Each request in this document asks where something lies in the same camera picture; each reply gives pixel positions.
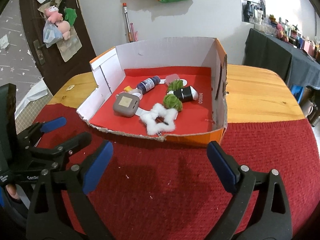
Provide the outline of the person left hand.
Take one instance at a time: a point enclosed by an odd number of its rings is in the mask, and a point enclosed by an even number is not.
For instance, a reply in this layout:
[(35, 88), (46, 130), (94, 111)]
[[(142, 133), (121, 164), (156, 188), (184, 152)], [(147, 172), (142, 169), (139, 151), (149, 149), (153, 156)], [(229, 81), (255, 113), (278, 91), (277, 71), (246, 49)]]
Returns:
[(5, 188), (8, 192), (8, 194), (11, 196), (11, 198), (13, 198), (15, 200), (20, 200), (20, 197), (17, 193), (17, 189), (16, 189), (15, 185), (8, 184)]

